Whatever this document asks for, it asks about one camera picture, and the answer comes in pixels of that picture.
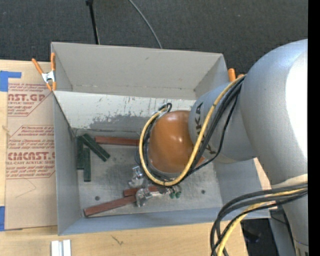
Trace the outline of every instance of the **black cable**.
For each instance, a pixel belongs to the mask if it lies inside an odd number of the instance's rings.
[[[91,17],[91,22],[92,22],[92,27],[93,27],[95,44],[100,45],[100,40],[99,40],[98,30],[97,30],[97,25],[96,25],[96,19],[95,19],[95,13],[94,13],[94,8],[93,8],[94,0],[85,0],[85,3],[87,6],[89,6],[89,10],[90,10],[90,17]]]
[[[162,49],[162,45],[156,35],[156,32],[154,31],[154,29],[152,28],[152,26],[150,25],[150,23],[148,22],[148,20],[146,19],[146,17],[144,16],[144,14],[140,11],[140,9],[135,5],[135,3],[132,0],[128,0],[130,2],[130,4],[135,8],[135,10],[140,14],[140,16],[143,18],[144,22],[147,24],[147,26],[149,27],[149,29],[151,30],[157,44],[159,45],[159,48]]]
[[[247,200],[244,202],[240,202],[236,205],[233,205],[232,207],[229,207],[227,210],[225,210],[220,216],[217,217],[217,219],[215,220],[215,224],[212,227],[213,230],[213,234],[215,233],[215,226],[216,226],[216,233],[218,238],[221,235],[221,230],[220,230],[220,222],[222,221],[222,219],[228,215],[229,213],[241,209],[243,207],[248,207],[254,204],[258,204],[258,203],[266,203],[266,202],[271,202],[271,201],[281,201],[281,200],[285,200],[287,198],[293,197],[293,196],[297,196],[300,195],[301,193],[308,191],[306,190],[306,188],[303,191],[297,191],[294,192],[292,194],[288,194],[288,195],[275,195],[275,196],[268,196],[268,197],[260,197],[260,198],[256,198],[256,199],[252,199],[252,200]]]
[[[187,175],[185,176],[185,178],[188,177],[188,176],[190,176],[190,175],[193,174],[194,172],[198,171],[198,170],[201,169],[202,167],[206,166],[207,164],[211,163],[213,160],[215,160],[215,159],[218,157],[218,155],[220,154],[220,151],[221,151],[221,149],[222,149],[222,146],[223,146],[223,143],[224,143],[224,138],[225,138],[225,133],[226,133],[226,130],[227,130],[229,121],[230,121],[230,119],[231,119],[231,116],[232,116],[232,114],[233,114],[233,112],[234,112],[234,110],[235,110],[235,107],[236,107],[236,104],[237,104],[237,100],[238,100],[238,96],[235,98],[235,101],[234,101],[234,103],[233,103],[233,105],[232,105],[232,107],[231,107],[231,109],[230,109],[230,112],[229,112],[227,118],[226,118],[226,121],[225,121],[223,130],[222,130],[221,138],[220,138],[219,148],[218,148],[215,156],[214,156],[213,158],[211,158],[210,160],[206,161],[205,163],[201,164],[200,166],[198,166],[198,167],[192,169],[191,171],[189,171],[189,172],[187,173]]]
[[[217,230],[217,235],[218,235],[218,238],[220,236],[220,229],[217,228],[220,227],[218,224],[220,224],[220,221],[229,213],[228,209],[231,208],[232,205],[235,205],[237,204],[238,202],[240,201],[243,201],[243,200],[247,200],[247,199],[250,199],[250,198],[253,198],[253,197],[259,197],[259,196],[266,196],[266,195],[272,195],[272,194],[275,194],[275,193],[281,193],[281,192],[287,192],[287,191],[292,191],[292,190],[297,190],[297,189],[308,189],[308,184],[298,184],[298,185],[293,185],[293,186],[287,186],[287,187],[280,187],[280,188],[274,188],[274,189],[268,189],[268,190],[261,190],[261,191],[257,191],[257,192],[253,192],[253,193],[248,193],[248,194],[245,194],[245,195],[241,195],[237,198],[234,198],[233,200],[229,201],[228,203],[226,203],[222,208],[221,210],[219,211],[218,213],[218,216],[212,226],[212,229],[211,229],[211,233],[210,233],[210,241],[211,242],[211,246],[214,244],[214,234]],[[255,202],[254,201],[246,201],[245,202],[247,205],[252,205],[254,204]],[[236,210],[237,208],[241,208],[243,206],[246,206],[244,204],[238,204],[236,205],[238,207],[233,207],[233,210]]]
[[[195,166],[198,164],[200,158],[202,157],[203,153],[206,150],[206,147],[211,139],[212,134],[214,133],[220,118],[222,114],[224,113],[225,109],[228,107],[229,103],[240,93],[240,89],[242,87],[243,81],[246,76],[243,76],[230,90],[227,92],[227,94],[221,99],[220,105],[218,107],[218,110],[211,122],[210,127],[208,128],[208,132],[204,137],[204,140],[198,149],[198,152],[192,162],[191,169],[194,169]]]
[[[251,209],[251,210],[247,210],[247,211],[244,211],[242,213],[240,213],[239,215],[237,215],[235,218],[233,218],[229,224],[226,226],[226,228],[224,229],[223,233],[221,234],[220,238],[218,239],[218,241],[215,243],[215,245],[212,247],[212,253],[211,255],[212,256],[216,256],[217,253],[215,252],[216,248],[219,246],[219,244],[221,243],[221,241],[223,240],[223,238],[225,237],[228,229],[231,227],[231,225],[239,218],[241,217],[242,215],[246,215],[246,214],[249,214],[251,212],[255,212],[255,211],[259,211],[259,210],[263,210],[263,209],[268,209],[268,208],[271,208],[271,207],[274,207],[274,206],[278,206],[278,205],[283,205],[283,204],[287,204],[289,202],[292,202],[292,201],[295,201],[297,199],[300,199],[304,196],[306,196],[308,194],[308,191],[305,191],[305,192],[302,192],[300,193],[299,195],[296,195],[296,196],[292,196],[291,198],[289,199],[286,199],[286,200],[283,200],[283,201],[278,201],[278,202],[275,202],[275,203],[272,203],[272,204],[269,204],[269,205],[265,205],[265,206],[260,206],[260,207],[257,207],[255,209]]]

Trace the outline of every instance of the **dark green block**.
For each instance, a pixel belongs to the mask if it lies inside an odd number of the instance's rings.
[[[89,134],[84,134],[82,137],[83,143],[88,146],[99,158],[104,162],[108,160],[110,155]]]
[[[83,149],[83,181],[91,181],[91,161],[90,161],[90,149]]]
[[[81,137],[76,138],[76,168],[84,168],[84,142]]]

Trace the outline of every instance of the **metal bracket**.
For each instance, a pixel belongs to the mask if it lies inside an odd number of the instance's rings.
[[[71,256],[71,240],[51,241],[51,256]]]
[[[132,179],[129,180],[128,184],[130,188],[139,188],[143,185],[144,183],[144,174],[141,171],[139,166],[135,166],[132,168],[133,171],[133,176]]]

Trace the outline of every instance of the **cardboard sheet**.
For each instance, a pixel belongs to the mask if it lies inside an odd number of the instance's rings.
[[[50,71],[50,63],[39,64]],[[0,70],[21,73],[8,79],[7,109],[1,106],[7,110],[4,227],[56,225],[53,95],[31,61],[0,60]]]

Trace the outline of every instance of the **yellow cable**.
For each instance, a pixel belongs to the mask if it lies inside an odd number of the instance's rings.
[[[303,189],[304,189],[304,188],[295,189],[295,190],[292,190],[292,191],[284,191],[284,192],[274,193],[274,194],[270,194],[270,195],[268,195],[268,196],[266,196],[266,197],[290,195],[290,194],[293,194],[293,193],[295,193],[295,192],[302,191]],[[266,203],[267,203],[267,202],[259,202],[259,203],[252,204],[252,205],[250,205],[247,209],[245,209],[245,210],[243,211],[243,213],[246,212],[246,211],[249,211],[249,210],[253,210],[253,209],[255,209],[255,208],[258,208],[258,207],[260,207],[261,205],[266,204]],[[238,218],[231,224],[230,228],[227,230],[227,232],[225,233],[223,239],[221,240],[221,243],[220,243],[220,245],[219,245],[219,247],[218,247],[217,256],[222,256],[222,253],[223,253],[223,251],[224,251],[226,242],[227,242],[227,240],[229,239],[232,231],[235,229],[235,227],[237,226],[237,224],[238,224],[240,221],[242,221],[243,218],[246,217],[246,216],[247,216],[247,214],[244,214],[244,215],[238,217]]]
[[[140,136],[140,141],[139,141],[139,155],[140,155],[140,161],[141,161],[141,165],[142,165],[142,168],[145,172],[145,174],[148,176],[148,178],[150,180],[152,180],[154,183],[158,184],[158,185],[161,185],[161,186],[166,186],[166,187],[170,187],[170,186],[174,186],[176,185],[178,182],[180,182],[188,173],[189,169],[190,169],[190,166],[192,165],[196,155],[197,155],[197,152],[198,152],[198,149],[199,149],[199,146],[200,146],[200,143],[202,141],[202,138],[205,134],[205,131],[206,131],[206,128],[208,126],[208,123],[209,123],[209,120],[210,120],[210,117],[212,115],[212,113],[214,112],[217,104],[219,103],[219,101],[222,99],[222,97],[228,92],[228,90],[234,86],[239,80],[241,79],[241,77],[237,78],[236,80],[232,81],[226,88],[224,88],[224,90],[219,94],[219,96],[215,99],[212,107],[210,108],[208,114],[206,115],[205,117],[205,120],[203,122],[203,125],[202,125],[202,128],[201,128],[201,131],[198,135],[198,139],[196,140],[195,142],[195,145],[194,145],[194,148],[193,148],[193,151],[191,153],[191,156],[188,160],[188,163],[186,164],[184,170],[181,172],[181,174],[176,177],[174,180],[172,181],[162,181],[162,180],[159,180],[157,178],[155,178],[148,170],[147,166],[146,166],[146,163],[145,163],[145,160],[144,160],[144,156],[143,156],[143,140],[144,140],[144,137],[145,137],[145,133],[146,133],[146,130],[149,126],[149,124],[155,119],[157,118],[157,116],[160,114],[160,113],[156,113],[154,114],[149,120],[148,122],[145,124],[145,126],[143,127],[143,130],[142,130],[142,133],[141,133],[141,136]]]

